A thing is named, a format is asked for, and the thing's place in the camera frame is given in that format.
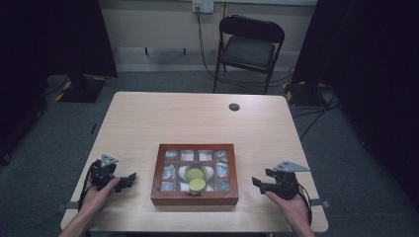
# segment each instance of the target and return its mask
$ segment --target yellow round object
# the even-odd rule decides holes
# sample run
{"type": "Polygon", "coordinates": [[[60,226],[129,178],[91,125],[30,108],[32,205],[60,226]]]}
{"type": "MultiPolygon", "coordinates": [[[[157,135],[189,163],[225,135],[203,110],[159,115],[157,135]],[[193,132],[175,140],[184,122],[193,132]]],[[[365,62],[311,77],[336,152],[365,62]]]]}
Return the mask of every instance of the yellow round object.
{"type": "Polygon", "coordinates": [[[190,191],[194,191],[194,192],[198,192],[198,191],[203,191],[207,186],[207,182],[203,179],[193,179],[190,183],[189,183],[189,190],[190,191]]]}
{"type": "Polygon", "coordinates": [[[194,179],[203,179],[204,173],[200,169],[193,168],[188,171],[186,177],[188,178],[188,181],[192,181],[194,179]]]}

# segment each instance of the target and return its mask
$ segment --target chair seat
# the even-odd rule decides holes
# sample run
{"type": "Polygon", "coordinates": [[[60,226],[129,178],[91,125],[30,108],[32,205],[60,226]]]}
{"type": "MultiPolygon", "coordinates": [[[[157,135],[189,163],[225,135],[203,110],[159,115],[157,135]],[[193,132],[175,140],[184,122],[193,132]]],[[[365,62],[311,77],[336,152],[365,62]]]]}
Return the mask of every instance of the chair seat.
{"type": "Polygon", "coordinates": [[[237,67],[268,71],[274,53],[275,46],[271,42],[233,36],[228,40],[220,59],[226,64],[236,64],[234,66],[237,67]]]}

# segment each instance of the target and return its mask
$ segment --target black chair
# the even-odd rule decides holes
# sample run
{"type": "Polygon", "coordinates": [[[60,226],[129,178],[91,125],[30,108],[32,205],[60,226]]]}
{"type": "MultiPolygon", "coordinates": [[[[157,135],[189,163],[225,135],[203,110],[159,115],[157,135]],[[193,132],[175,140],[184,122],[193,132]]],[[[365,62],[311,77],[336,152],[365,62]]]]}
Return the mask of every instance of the black chair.
{"type": "Polygon", "coordinates": [[[219,46],[212,92],[215,93],[220,64],[267,74],[264,95],[283,45],[285,34],[269,21],[231,15],[219,23],[219,46]],[[225,35],[231,35],[224,46],[225,35]]]}

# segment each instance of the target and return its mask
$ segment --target table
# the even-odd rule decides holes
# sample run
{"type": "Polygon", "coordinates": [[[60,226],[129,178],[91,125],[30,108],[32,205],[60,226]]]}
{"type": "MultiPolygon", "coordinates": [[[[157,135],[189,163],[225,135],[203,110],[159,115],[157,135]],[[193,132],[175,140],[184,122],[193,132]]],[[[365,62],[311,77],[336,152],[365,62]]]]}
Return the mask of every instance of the table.
{"type": "MultiPolygon", "coordinates": [[[[280,96],[118,92],[74,191],[77,201],[86,172],[102,154],[120,159],[116,176],[137,173],[132,188],[112,194],[92,231],[290,232],[279,208],[260,195],[251,177],[273,183],[266,168],[289,160],[308,167],[286,99],[280,96]],[[240,109],[229,109],[236,103],[240,109]],[[236,206],[154,206],[151,184],[160,143],[233,143],[239,201],[236,206]]],[[[297,173],[318,198],[310,172],[297,173]]],[[[76,210],[69,209],[64,228],[76,210]]],[[[315,232],[328,223],[313,207],[315,232]]]]}

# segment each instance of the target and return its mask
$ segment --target wooden box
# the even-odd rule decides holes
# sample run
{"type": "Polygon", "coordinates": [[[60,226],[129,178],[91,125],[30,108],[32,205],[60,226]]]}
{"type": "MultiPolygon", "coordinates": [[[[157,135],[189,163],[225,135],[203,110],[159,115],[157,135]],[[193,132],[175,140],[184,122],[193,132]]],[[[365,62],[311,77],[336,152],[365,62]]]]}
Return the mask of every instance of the wooden box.
{"type": "Polygon", "coordinates": [[[154,205],[236,205],[233,144],[160,144],[154,205]]]}

